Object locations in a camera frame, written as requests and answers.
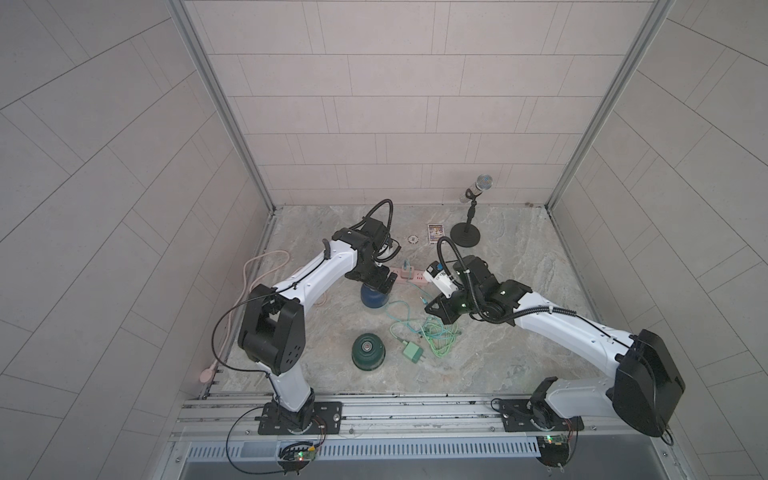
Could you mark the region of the blue cordless meat grinder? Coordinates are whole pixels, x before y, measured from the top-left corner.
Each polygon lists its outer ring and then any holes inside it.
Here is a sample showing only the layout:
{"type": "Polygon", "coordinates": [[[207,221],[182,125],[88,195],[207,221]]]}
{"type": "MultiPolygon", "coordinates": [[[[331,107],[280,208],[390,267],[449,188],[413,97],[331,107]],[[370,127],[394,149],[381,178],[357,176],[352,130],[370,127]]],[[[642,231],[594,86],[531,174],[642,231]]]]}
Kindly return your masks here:
{"type": "Polygon", "coordinates": [[[365,284],[361,286],[360,297],[363,305],[370,309],[384,307],[389,301],[389,295],[381,293],[365,284]]]}

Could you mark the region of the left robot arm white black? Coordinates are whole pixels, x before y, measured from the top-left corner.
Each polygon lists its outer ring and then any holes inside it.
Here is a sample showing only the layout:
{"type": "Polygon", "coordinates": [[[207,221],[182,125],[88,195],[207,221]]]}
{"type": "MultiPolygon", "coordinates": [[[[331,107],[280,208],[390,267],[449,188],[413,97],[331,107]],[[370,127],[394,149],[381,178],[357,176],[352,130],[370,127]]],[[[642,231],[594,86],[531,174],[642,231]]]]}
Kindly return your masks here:
{"type": "Polygon", "coordinates": [[[274,391],[270,405],[294,430],[311,423],[314,391],[299,359],[306,345],[305,314],[339,279],[357,281],[385,299],[397,275],[386,263],[400,251],[391,236],[394,205],[378,202],[356,224],[323,241],[323,250],[274,286],[259,284],[244,302],[237,345],[261,366],[274,391]]]}

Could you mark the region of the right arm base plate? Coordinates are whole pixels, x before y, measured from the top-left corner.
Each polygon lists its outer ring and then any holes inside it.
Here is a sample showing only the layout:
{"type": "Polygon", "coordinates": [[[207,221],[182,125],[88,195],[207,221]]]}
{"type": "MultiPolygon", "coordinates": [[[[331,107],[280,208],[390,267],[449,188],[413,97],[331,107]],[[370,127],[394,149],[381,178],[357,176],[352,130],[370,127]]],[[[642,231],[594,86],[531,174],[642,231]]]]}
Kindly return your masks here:
{"type": "Polygon", "coordinates": [[[491,408],[500,415],[504,430],[507,433],[576,433],[584,429],[581,417],[560,417],[543,401],[494,398],[491,401],[491,408]]]}

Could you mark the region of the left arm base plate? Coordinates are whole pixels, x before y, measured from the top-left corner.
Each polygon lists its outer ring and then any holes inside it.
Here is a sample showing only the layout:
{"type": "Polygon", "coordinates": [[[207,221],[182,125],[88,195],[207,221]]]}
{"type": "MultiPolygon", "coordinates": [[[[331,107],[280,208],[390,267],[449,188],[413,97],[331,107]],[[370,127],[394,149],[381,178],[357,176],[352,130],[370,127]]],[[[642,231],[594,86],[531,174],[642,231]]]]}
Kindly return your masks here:
{"type": "Polygon", "coordinates": [[[259,435],[338,434],[343,414],[342,402],[313,401],[298,412],[291,412],[275,400],[266,404],[259,418],[259,435]]]}

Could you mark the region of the pink power strip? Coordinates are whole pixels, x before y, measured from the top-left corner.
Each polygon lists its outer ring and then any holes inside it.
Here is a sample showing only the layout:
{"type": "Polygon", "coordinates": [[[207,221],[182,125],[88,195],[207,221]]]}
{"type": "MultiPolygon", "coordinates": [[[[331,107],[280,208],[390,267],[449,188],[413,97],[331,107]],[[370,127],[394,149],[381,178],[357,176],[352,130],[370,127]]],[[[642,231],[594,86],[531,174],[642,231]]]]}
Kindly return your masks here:
{"type": "Polygon", "coordinates": [[[396,283],[412,283],[415,285],[427,285],[429,283],[424,277],[423,270],[391,268],[391,272],[397,276],[396,283]]]}

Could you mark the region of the green USB charger adapter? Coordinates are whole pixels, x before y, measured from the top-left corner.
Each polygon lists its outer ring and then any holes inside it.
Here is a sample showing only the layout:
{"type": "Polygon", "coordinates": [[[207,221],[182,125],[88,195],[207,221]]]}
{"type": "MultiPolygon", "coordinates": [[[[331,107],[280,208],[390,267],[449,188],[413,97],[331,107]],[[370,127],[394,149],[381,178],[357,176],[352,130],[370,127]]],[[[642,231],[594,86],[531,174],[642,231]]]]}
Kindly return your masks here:
{"type": "Polygon", "coordinates": [[[411,341],[403,341],[402,354],[405,358],[414,364],[417,364],[423,357],[424,350],[417,343],[411,341]]]}

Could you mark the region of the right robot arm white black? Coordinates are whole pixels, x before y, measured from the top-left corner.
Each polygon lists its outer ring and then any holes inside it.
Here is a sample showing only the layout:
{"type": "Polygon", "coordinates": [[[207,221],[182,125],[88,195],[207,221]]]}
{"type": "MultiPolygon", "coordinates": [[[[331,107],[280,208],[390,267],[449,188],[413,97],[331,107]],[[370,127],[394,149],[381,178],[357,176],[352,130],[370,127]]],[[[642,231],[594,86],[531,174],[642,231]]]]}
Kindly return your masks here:
{"type": "Polygon", "coordinates": [[[425,311],[443,324],[467,315],[475,321],[519,327],[541,335],[587,360],[596,378],[545,378],[525,401],[494,400],[505,418],[541,431],[583,416],[618,418],[634,430],[671,445],[669,421],[686,390],[664,340],[643,329],[637,334],[590,320],[560,307],[514,279],[500,282],[486,261],[457,254],[437,256],[424,273],[439,291],[425,311]]]}

